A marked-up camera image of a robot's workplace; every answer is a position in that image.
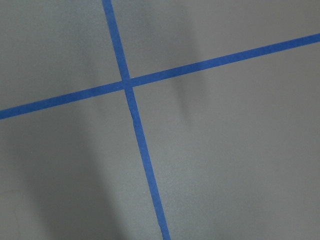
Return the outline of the brown paper table cover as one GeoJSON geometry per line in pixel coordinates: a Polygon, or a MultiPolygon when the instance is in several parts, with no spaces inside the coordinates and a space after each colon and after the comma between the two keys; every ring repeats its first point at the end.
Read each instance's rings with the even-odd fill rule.
{"type": "Polygon", "coordinates": [[[320,237],[317,0],[3,0],[0,237],[320,237]]]}

